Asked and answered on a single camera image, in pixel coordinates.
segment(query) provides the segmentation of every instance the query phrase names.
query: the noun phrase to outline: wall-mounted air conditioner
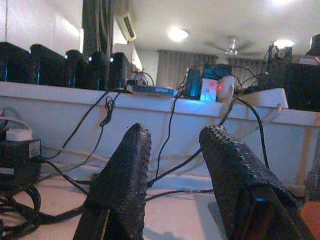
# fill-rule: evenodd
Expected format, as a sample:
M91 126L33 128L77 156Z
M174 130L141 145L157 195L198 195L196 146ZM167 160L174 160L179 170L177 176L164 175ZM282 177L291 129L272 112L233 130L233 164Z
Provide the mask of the wall-mounted air conditioner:
M115 19L127 41L134 41L137 38L134 23L134 13L130 7L129 0L118 0L115 6Z

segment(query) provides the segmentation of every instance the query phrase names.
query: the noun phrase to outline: ceiling light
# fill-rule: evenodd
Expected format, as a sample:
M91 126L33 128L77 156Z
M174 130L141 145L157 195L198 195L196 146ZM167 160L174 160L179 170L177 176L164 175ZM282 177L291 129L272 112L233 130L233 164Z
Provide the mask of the ceiling light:
M173 28L169 32L169 37L171 38L172 41L182 42L183 40L189 37L189 33L179 28Z
M292 3L294 0L272 0L274 5L284 6Z
M278 49L284 49L284 48L291 48L295 45L295 43L291 40L287 39L280 39L273 43L275 47L278 47Z

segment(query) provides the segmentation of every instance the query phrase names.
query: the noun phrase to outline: black textured pad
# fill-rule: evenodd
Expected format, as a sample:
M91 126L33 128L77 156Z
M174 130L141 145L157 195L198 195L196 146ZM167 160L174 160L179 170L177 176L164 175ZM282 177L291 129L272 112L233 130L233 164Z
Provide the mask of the black textured pad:
M296 206L277 177L223 126L205 127L200 133L200 145L228 239L244 227L245 219L237 216L249 214L251 188L271 186L284 207Z
M135 124L91 186L85 209L110 210L104 239L143 239L151 145L149 131Z

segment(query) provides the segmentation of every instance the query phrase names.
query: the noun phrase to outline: ceiling fan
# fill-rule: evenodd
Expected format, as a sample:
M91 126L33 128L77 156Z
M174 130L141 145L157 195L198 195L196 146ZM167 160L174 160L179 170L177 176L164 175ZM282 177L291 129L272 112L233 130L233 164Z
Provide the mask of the ceiling fan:
M238 47L236 47L236 43L237 43L237 38L235 36L231 36L231 37L229 37L229 48L228 49L223 49L222 47L220 47L214 43L207 43L206 45L211 48L223 51L224 54L228 55L228 56L241 55L241 56L253 57L253 56L259 56L262 54L261 52L242 52L243 50L246 50L246 49L252 47L254 45L254 43L252 43L252 42L244 43Z

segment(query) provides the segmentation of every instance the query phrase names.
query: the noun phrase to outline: gray curtain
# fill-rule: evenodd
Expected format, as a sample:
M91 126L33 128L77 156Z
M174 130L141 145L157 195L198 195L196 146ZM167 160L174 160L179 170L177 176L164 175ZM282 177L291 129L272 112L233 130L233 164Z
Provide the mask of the gray curtain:
M229 65L232 66L232 74L237 76L240 79L243 87L250 87L257 85L257 79L252 78L252 74L244 68L237 67L247 67L249 68L255 75L261 74L261 70L264 73L267 70L267 64L262 60L251 60L251 59L242 59L242 58L230 58Z
M202 61L216 64L217 59L214 55L160 50L156 85L177 89L184 80L187 68Z

